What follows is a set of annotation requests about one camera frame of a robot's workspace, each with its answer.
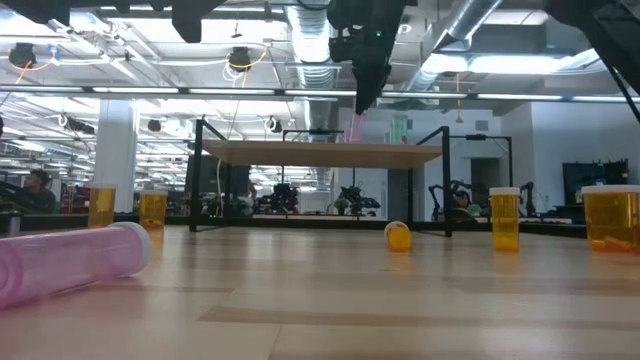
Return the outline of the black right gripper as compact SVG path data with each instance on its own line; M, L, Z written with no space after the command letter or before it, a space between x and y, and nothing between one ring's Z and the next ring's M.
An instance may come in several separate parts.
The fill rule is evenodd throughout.
M327 20L333 62L350 61L356 79L355 113L363 114L386 85L388 64L406 0L330 0Z

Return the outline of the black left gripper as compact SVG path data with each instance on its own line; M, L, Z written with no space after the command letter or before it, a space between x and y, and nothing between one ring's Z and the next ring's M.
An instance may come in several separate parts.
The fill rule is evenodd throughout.
M186 43L200 43L202 19L226 0L171 0L172 25Z

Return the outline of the pink medicine bottle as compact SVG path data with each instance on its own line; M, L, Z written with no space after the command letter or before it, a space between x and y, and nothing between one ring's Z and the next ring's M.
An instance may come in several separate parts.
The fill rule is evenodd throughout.
M139 224L0 239L0 309L139 273L152 255Z
M354 113L350 124L349 132L346 140L348 143L360 143L362 141L362 135L366 128L366 122L368 119L368 112L364 111L361 114Z

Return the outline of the green medicine bottle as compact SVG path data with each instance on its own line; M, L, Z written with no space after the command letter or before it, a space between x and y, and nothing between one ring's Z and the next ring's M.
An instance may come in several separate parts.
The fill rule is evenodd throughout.
M407 115L396 114L393 119L393 142L406 144L411 120Z

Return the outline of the small orange medicine bottle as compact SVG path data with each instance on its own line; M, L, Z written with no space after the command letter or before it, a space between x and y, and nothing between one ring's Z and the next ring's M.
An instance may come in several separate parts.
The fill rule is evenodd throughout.
M409 252L413 245L413 236L409 227L400 221L390 222L385 227L384 238L392 252Z
M116 186L92 184L89 194L88 227L106 227L114 221Z
M520 191L515 187L497 187L489 190L493 249L518 252Z

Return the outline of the large orange medicine bottle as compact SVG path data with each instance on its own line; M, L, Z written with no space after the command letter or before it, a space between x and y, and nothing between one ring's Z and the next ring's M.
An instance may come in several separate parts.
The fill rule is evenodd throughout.
M140 192L139 223L147 230L165 227L168 193L158 190Z
M640 185L586 186L582 196L593 251L640 253Z

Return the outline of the wooden shelf with black legs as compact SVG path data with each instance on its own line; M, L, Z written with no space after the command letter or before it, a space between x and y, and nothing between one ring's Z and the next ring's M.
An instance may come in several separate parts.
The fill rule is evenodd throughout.
M371 168L387 170L406 170L408 179L406 224L413 218L413 170L420 165L442 159L442 185L444 187L444 212L447 226L451 220L451 205L447 200L451 189L451 151L450 129L441 126L427 135L416 145L391 144L344 144L309 143L280 141L231 141L226 139L206 120L196 121L194 154L198 176L201 156L204 152L229 165L268 165L279 167L308 166L316 168ZM200 214L198 185L193 185L194 195L190 200L189 230L197 232L196 225L203 216ZM224 214L221 219L231 220L229 214L230 199L226 195Z

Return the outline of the long ceiling light bar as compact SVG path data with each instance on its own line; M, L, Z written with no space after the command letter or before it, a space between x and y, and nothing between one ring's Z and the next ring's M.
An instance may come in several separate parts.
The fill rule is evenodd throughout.
M280 100L301 98L338 99L354 98L354 90L313 90L313 89L267 89L267 88L189 88L189 87L123 87L123 86L47 86L0 84L2 93L22 93L52 96L78 97L129 97L163 99L230 99L259 100L277 98ZM500 93L450 93L450 92L400 92L383 91L381 99L389 100L460 100L460 101L520 101L520 102L566 102L622 104L623 96L604 95L542 95L542 94L500 94Z

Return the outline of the white building column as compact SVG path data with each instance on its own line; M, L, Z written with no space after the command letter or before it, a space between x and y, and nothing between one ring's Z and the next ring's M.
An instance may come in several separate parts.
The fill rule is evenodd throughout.
M132 100L100 101L93 182L115 186L116 213L133 210L138 130Z

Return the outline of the dark background panel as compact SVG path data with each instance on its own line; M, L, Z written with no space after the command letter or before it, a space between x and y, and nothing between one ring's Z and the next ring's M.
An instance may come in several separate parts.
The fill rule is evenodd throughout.
M229 165L211 155L202 155L199 174L194 176L195 157L188 158L185 191L194 195L193 185L198 185L197 198L202 202L202 212L213 217L224 214L226 195L229 195L231 215L240 217L251 202L250 167Z

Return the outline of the person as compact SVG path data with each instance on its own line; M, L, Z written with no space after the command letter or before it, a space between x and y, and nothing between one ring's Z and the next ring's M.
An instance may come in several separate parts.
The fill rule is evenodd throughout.
M31 170L25 177L23 186L12 195L14 203L26 213L55 213L57 202L55 194L48 188L50 182L51 178L46 171Z

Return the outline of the black background monitor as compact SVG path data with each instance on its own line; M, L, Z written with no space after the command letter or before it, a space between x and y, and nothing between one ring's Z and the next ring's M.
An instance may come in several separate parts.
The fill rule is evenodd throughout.
M562 164L564 201L566 206L582 203L581 190L585 186L626 185L629 180L627 159Z

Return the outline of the silver ribbed air duct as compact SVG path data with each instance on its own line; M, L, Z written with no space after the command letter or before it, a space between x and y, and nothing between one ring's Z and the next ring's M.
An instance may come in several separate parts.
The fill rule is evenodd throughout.
M330 0L295 0L286 8L291 25L291 44L295 60L302 64L296 72L299 87L329 90L335 87L337 70L331 68L329 39L333 28L327 20ZM305 100L305 122L309 129L337 130L338 103L329 100Z

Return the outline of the silver smooth air duct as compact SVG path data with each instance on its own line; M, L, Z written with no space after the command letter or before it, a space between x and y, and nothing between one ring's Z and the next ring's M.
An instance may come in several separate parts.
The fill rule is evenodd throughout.
M473 35L503 0L455 0L452 11L442 20L427 27L420 45L422 63L404 83L405 92L426 92L443 73L437 70L437 54L444 48L462 43L469 45Z

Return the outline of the black background rig frame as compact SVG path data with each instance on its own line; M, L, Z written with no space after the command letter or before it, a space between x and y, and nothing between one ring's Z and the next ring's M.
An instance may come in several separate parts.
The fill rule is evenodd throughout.
M465 137L469 151L473 199L489 196L491 188L513 187L513 140L510 136L472 134Z

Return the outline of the black aluminium table frame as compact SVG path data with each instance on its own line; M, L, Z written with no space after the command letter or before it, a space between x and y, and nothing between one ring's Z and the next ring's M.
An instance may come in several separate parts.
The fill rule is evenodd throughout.
M17 218L21 231L45 231L86 228L88 216L86 214L58 214L58 215L23 215L20 213L0 213L0 234L8 233L10 221ZM337 216L321 216L313 219L311 216L294 218L293 216L277 218L209 218L202 216L196 225L197 231L205 228L221 227L264 227L264 228L308 228L308 229L339 229L339 230L383 230L388 221L378 218L359 218L346 220ZM489 223L453 222L447 226L443 222L410 222L409 229L416 232L491 232ZM521 223L519 231L527 234L544 236L559 236L570 238L586 238L585 225L557 224L557 223Z

